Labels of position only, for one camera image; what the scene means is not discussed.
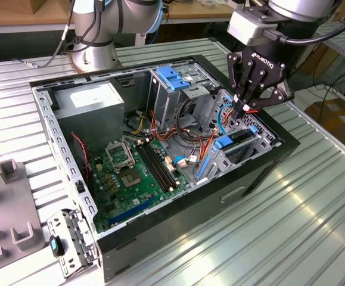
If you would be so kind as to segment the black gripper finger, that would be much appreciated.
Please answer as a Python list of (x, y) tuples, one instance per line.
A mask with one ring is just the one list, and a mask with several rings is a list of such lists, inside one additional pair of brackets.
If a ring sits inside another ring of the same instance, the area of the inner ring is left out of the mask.
[[(250, 110), (259, 110), (264, 107), (278, 105), (291, 97), (279, 87), (283, 83), (285, 72), (282, 70), (244, 70), (240, 80), (240, 117)], [(261, 94), (268, 88), (274, 87), (267, 98)]]
[(229, 80), (234, 91), (232, 106), (236, 118), (242, 118), (245, 115), (244, 106), (248, 105), (252, 97), (253, 59), (251, 55), (251, 52), (242, 52), (241, 54), (231, 52), (227, 55)]

